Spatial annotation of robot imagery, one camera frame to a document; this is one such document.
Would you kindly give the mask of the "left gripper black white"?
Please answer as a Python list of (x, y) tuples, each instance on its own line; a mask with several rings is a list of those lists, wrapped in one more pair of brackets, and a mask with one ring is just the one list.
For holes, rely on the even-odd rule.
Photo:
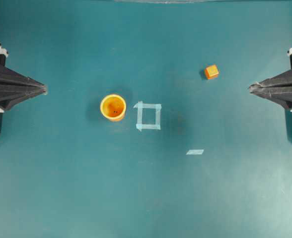
[(33, 97), (46, 94), (46, 85), (5, 67), (8, 51), (0, 43), (0, 82), (24, 86), (0, 86), (0, 132), (4, 111)]

